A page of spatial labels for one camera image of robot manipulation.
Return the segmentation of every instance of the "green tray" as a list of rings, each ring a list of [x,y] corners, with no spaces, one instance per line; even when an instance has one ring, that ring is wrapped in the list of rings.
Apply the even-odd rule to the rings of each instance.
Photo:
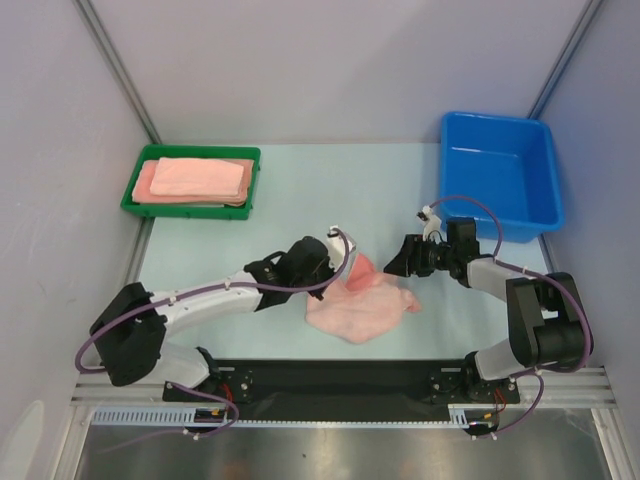
[[[131,194],[136,185],[142,164],[147,160],[158,160],[160,157],[180,158],[243,158],[253,160],[251,185],[247,201],[239,207],[203,207],[192,205],[166,205],[136,203]],[[252,201],[256,190],[258,171],[260,170],[260,149],[256,147],[199,147],[190,145],[147,145],[140,152],[140,157],[133,169],[129,185],[124,192],[120,206],[141,217],[186,217],[186,218],[224,218],[227,220],[246,220],[253,208]]]

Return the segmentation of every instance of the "blue plastic bin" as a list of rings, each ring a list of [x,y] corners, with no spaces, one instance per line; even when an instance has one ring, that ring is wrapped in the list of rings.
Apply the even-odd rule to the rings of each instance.
[[[521,118],[452,112],[442,120],[440,196],[466,195],[500,219],[505,240],[528,242],[564,225],[551,131]],[[477,233],[497,238],[491,218],[461,200],[440,206],[449,217],[476,219]]]

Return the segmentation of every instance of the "folded towel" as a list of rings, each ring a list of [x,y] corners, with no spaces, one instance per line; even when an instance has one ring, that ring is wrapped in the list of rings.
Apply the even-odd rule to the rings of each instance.
[[[351,343],[364,343],[382,335],[402,321],[404,311],[422,309],[409,290],[395,285],[396,279],[377,272],[367,257],[358,254],[346,283],[333,282],[322,301],[309,296],[306,320]]]
[[[153,195],[238,195],[244,168],[202,158],[162,157],[151,181]]]
[[[151,193],[151,183],[153,182],[158,160],[147,160],[142,165],[138,180],[133,188],[132,199],[136,203],[210,203],[240,206],[247,201],[249,186],[251,185],[251,174],[253,171],[253,160],[229,159],[224,162],[239,165],[243,168],[242,181],[237,195],[154,195]]]

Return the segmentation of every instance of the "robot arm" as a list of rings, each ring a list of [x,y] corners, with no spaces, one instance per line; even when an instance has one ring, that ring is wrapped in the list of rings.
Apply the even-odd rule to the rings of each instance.
[[[509,338],[467,356],[478,381],[507,378],[544,364],[572,365],[584,349],[584,333],[568,300],[549,283],[514,272],[480,254],[473,218],[447,221],[447,241],[436,242],[440,219],[425,208],[418,217],[425,223],[422,235],[406,235],[400,253],[385,273],[425,277],[446,270],[467,288],[481,290],[506,302]],[[578,301],[573,278],[566,273],[547,275],[562,284]]]
[[[332,227],[326,245],[304,237],[288,252],[251,262],[218,282],[166,292],[147,292],[139,282],[126,285],[90,329],[111,383],[171,381],[212,393],[217,388],[213,377],[219,372],[209,353],[165,339],[221,315],[283,304],[296,292],[322,299],[326,286],[347,266],[343,261],[354,250],[353,240]],[[324,286],[309,290],[316,285]],[[123,321],[123,315],[131,318]]]

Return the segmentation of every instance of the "table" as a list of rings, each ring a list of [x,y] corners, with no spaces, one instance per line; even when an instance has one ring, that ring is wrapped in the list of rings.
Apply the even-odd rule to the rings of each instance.
[[[438,195],[438,144],[265,145],[248,221],[158,218],[140,281],[148,290],[186,288],[227,275],[305,235],[323,239],[338,224],[382,269],[416,212]],[[481,241],[483,252],[495,242]],[[500,258],[546,271],[538,241],[505,243]],[[447,359],[507,337],[506,305],[465,289],[445,272],[401,279],[422,303],[391,332],[362,345],[327,335],[304,320],[305,295],[254,314],[230,315],[171,338],[203,346],[218,359]]]

